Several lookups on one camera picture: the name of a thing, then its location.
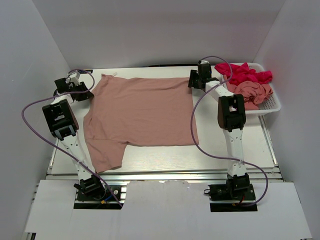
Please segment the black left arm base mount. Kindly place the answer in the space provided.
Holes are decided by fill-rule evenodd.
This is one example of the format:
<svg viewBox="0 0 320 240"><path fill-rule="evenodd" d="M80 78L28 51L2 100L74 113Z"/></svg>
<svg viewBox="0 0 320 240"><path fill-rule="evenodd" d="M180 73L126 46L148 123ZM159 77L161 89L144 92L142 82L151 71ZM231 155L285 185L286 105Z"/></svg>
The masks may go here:
<svg viewBox="0 0 320 240"><path fill-rule="evenodd" d="M100 191L96 196L86 196L81 190L77 189L73 208L75 210L122 209L108 189Z"/></svg>

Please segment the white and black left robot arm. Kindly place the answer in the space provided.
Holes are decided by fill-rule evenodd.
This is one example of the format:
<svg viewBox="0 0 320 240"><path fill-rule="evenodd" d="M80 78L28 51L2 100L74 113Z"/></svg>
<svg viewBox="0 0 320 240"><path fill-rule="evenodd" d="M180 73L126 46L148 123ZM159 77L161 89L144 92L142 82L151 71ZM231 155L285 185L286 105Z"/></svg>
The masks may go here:
<svg viewBox="0 0 320 240"><path fill-rule="evenodd" d="M106 187L94 175L94 168L89 166L89 158L80 143L78 134L80 127L71 108L74 101L89 100L94 95L88 91L83 81L79 81L77 73L57 79L54 83L56 92L66 95L59 96L51 104L42 107L50 133L62 143L65 151L72 155L71 159L79 180L74 187L87 198L102 199Z"/></svg>

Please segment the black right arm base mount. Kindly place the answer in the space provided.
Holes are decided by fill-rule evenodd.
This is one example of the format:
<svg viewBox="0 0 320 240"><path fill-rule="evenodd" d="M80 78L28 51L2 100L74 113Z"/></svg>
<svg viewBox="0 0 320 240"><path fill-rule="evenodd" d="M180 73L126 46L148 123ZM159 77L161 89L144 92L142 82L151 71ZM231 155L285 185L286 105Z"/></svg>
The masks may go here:
<svg viewBox="0 0 320 240"><path fill-rule="evenodd" d="M212 213L257 212L256 195L252 184L246 190L240 190L231 195L226 184L211 184L203 191L209 198Z"/></svg>

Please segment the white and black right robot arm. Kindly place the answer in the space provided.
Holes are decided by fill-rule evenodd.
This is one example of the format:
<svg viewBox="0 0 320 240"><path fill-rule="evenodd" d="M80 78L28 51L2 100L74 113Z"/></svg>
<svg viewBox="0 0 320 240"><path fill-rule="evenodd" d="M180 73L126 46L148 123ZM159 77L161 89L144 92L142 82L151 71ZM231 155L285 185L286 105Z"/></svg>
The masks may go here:
<svg viewBox="0 0 320 240"><path fill-rule="evenodd" d="M246 123L244 97L229 91L217 78L212 77L211 65L206 60L200 60L197 70L190 71L188 87L204 90L217 101L217 121L226 141L226 159L229 160L227 180L221 187L210 188L211 199L240 201L250 187L242 143Z"/></svg>

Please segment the dusty pink t shirt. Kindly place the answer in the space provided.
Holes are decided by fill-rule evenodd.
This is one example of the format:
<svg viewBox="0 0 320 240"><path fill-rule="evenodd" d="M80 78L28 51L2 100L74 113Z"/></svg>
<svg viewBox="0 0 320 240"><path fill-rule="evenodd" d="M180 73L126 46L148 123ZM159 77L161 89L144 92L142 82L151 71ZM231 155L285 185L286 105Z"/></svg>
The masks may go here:
<svg viewBox="0 0 320 240"><path fill-rule="evenodd" d="M192 146L199 142L188 78L122 78L103 74L83 119L92 165L122 165L127 145Z"/></svg>

